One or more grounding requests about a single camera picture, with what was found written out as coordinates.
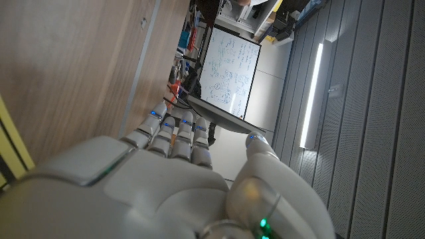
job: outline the metal strip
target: metal strip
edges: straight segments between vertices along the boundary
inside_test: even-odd
[[[124,131],[126,130],[126,123],[127,123],[128,115],[130,113],[131,103],[133,103],[133,99],[134,99],[134,95],[135,95],[135,90],[137,88],[137,83],[139,82],[139,78],[140,78],[141,67],[143,66],[143,62],[145,60],[145,56],[146,56],[146,52],[147,52],[147,47],[148,47],[149,41],[151,39],[151,35],[152,35],[152,31],[153,31],[153,26],[155,25],[155,20],[157,18],[157,14],[158,14],[158,10],[159,10],[160,4],[161,4],[161,0],[156,0],[155,6],[153,8],[151,22],[149,23],[149,28],[148,28],[147,33],[146,33],[145,42],[143,43],[143,48],[141,50],[141,54],[140,54],[140,58],[139,58],[139,63],[137,64],[137,69],[135,71],[135,75],[134,75],[134,79],[133,79],[133,84],[131,85],[131,90],[130,90],[130,94],[128,96],[128,100],[127,100],[127,104],[126,104],[126,110],[124,111],[124,116],[122,118],[122,123],[121,123],[121,127],[120,127],[120,132],[118,133],[118,137],[123,137],[124,136]]]

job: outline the white robotic hand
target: white robotic hand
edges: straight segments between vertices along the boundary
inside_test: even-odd
[[[192,133],[185,113],[170,150],[176,125],[159,128],[165,112],[160,103],[119,141],[96,137],[30,171],[0,197],[2,236],[334,238],[321,199],[259,133],[229,190],[211,170],[206,121]]]

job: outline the gray wall panel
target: gray wall panel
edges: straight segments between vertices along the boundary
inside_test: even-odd
[[[314,42],[313,42],[313,52],[311,53],[312,56],[317,54],[317,46],[319,43],[322,43],[324,38],[325,38],[325,34],[326,34],[326,28],[327,28],[327,20],[329,18],[329,10],[331,8],[331,3],[329,2],[328,4],[326,4],[326,6],[320,10],[319,12],[319,16],[317,18],[317,26],[316,26],[316,31],[315,31],[315,35],[314,35]],[[311,66],[311,68],[309,69],[310,72],[307,75],[307,79],[310,79],[308,82],[308,86],[310,86],[311,84],[311,77],[312,77],[312,72],[313,72],[313,68],[314,65]],[[308,97],[309,94],[309,90],[305,91],[306,92],[306,98]],[[322,111],[321,111],[321,117],[320,120],[323,121],[323,116],[324,116],[324,108],[325,108],[325,104],[326,104],[326,99],[327,94],[324,94],[324,99],[322,102]],[[303,112],[303,117],[299,117],[299,124],[301,124],[301,130],[303,127],[303,121],[305,118],[305,106],[301,107],[301,111]],[[317,128],[317,135],[316,135],[316,145],[318,145],[320,136],[321,136],[321,124],[323,122],[319,123],[319,127]],[[300,139],[302,131],[300,133],[298,133],[298,139]],[[303,152],[303,157],[301,160],[301,169],[299,172],[299,175],[306,181],[308,182],[310,185],[313,184],[313,174],[314,174],[314,169],[315,169],[315,162],[316,162],[316,158],[317,158],[317,151],[316,150],[308,150],[305,149]]]
[[[317,23],[317,14],[315,14],[309,21],[307,26],[307,33],[305,34],[305,40],[304,40],[304,49],[301,54],[301,62],[299,64],[299,70],[298,70],[298,76],[297,76],[297,83],[294,90],[294,98],[292,100],[291,105],[291,114],[290,118],[288,120],[288,129],[286,130],[286,137],[285,137],[285,143],[284,143],[284,150],[282,152],[282,155],[287,155],[290,158],[290,167],[296,172],[299,173],[299,165],[301,164],[298,160],[299,155],[302,157],[302,149],[299,147],[299,140],[296,140],[296,131],[298,130],[298,119],[300,114],[302,114],[302,111],[300,111],[301,108],[301,102],[307,101],[304,100],[308,97],[308,94],[306,97],[303,97],[305,89],[309,89],[308,81],[306,80],[307,73],[311,66],[310,56],[312,53],[313,48],[313,40],[315,35],[315,29]]]
[[[297,45],[298,45],[298,47],[302,47],[301,44],[297,44],[297,43],[298,43],[298,31],[296,31],[294,33],[294,42],[292,43],[290,61],[289,61],[289,64],[288,64],[288,69],[286,71],[284,89],[283,89],[283,92],[282,92],[282,98],[280,99],[281,102],[280,102],[280,107],[279,107],[279,112],[278,112],[278,119],[276,120],[276,128],[274,130],[274,135],[273,135],[272,148],[276,153],[281,153],[282,147],[283,147],[283,143],[276,144],[276,142],[278,140],[278,136],[279,136],[279,132],[280,132],[280,126],[282,124],[282,113],[283,113],[284,105],[285,105],[286,92],[288,91],[288,79],[289,79],[291,71],[292,71],[292,64],[294,63],[295,50],[297,48]]]
[[[336,39],[339,34],[344,5],[344,0],[332,1],[325,36],[326,40],[334,42],[333,46],[335,47],[335,54],[332,64],[332,74],[330,75],[331,84],[336,84],[339,81],[338,78],[333,78],[333,73],[335,67],[340,67],[337,61],[340,61],[340,55],[341,52],[343,52],[343,50],[337,48],[339,45],[339,41],[336,41]],[[338,112],[334,110],[335,105],[338,104],[339,101],[338,99],[328,99],[327,101],[325,119],[323,122],[323,129],[321,134],[321,141],[319,145],[319,152],[317,156],[317,163],[313,182],[313,188],[323,200],[325,205],[327,205],[329,199],[329,190],[331,188],[331,179],[333,172],[333,162],[335,160],[335,150],[332,145],[337,144],[337,135],[339,133],[339,117],[337,117]]]
[[[297,124],[297,131],[296,136],[294,140],[294,145],[292,149],[292,155],[291,155],[291,163],[292,167],[296,169],[296,172],[299,171],[300,175],[310,184],[313,182],[313,171],[314,171],[314,165],[315,165],[315,157],[314,160],[307,160],[306,162],[303,161],[305,151],[299,147],[299,143],[301,141],[301,134],[305,119],[305,109],[307,107],[308,103],[308,96],[310,92],[310,86],[311,86],[311,79],[313,77],[313,70],[314,70],[314,64],[316,61],[316,54],[317,54],[317,48],[319,47],[320,43],[323,43],[323,40],[325,38],[325,32],[326,32],[326,26],[327,26],[327,19],[329,17],[329,9],[331,4],[326,5],[323,9],[321,9],[317,14],[317,24],[315,28],[315,34],[314,34],[314,40],[313,40],[313,46],[311,48],[311,54],[310,54],[310,62],[308,66],[307,71],[307,77],[305,79],[305,87],[304,87],[304,95],[303,100],[301,103],[301,108],[299,109],[299,117],[298,117],[298,124]]]
[[[281,159],[313,185],[342,237],[425,238],[425,1],[333,0],[326,8],[315,28],[300,29],[277,153],[292,154]],[[333,48],[325,88],[344,90],[322,102],[315,149],[300,149],[328,9],[325,39]]]
[[[334,221],[335,231],[343,237],[347,237],[350,233],[351,212],[363,145],[369,92],[375,68],[382,5],[381,0],[362,2],[355,35],[355,47],[329,199],[329,213]],[[358,8],[353,5],[353,12],[355,11],[358,11]]]
[[[402,0],[386,0],[384,4],[350,238],[383,237],[388,182],[394,160],[394,140],[405,72],[410,6],[410,1]]]
[[[284,162],[286,165],[289,165],[290,158],[282,157],[282,150],[284,148],[286,130],[288,128],[288,119],[290,116],[292,98],[294,96],[294,88],[298,75],[299,62],[301,60],[301,53],[304,47],[305,30],[307,30],[307,25],[304,25],[298,31],[297,48],[295,49],[294,53],[294,62],[292,64],[291,74],[287,79],[288,84],[286,85],[287,91],[285,95],[285,104],[281,114],[279,133],[276,139],[276,154],[280,158],[280,161]]]
[[[425,1],[414,2],[387,238],[425,236]]]

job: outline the green led light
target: green led light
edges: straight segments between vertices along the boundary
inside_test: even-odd
[[[260,222],[260,226],[264,227],[267,224],[267,220],[265,218],[263,218],[263,220],[261,220]]]

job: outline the wooden wall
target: wooden wall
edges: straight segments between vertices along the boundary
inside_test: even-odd
[[[34,162],[117,137],[155,0],[0,3],[0,94]],[[165,91],[189,0],[159,6],[127,132]]]

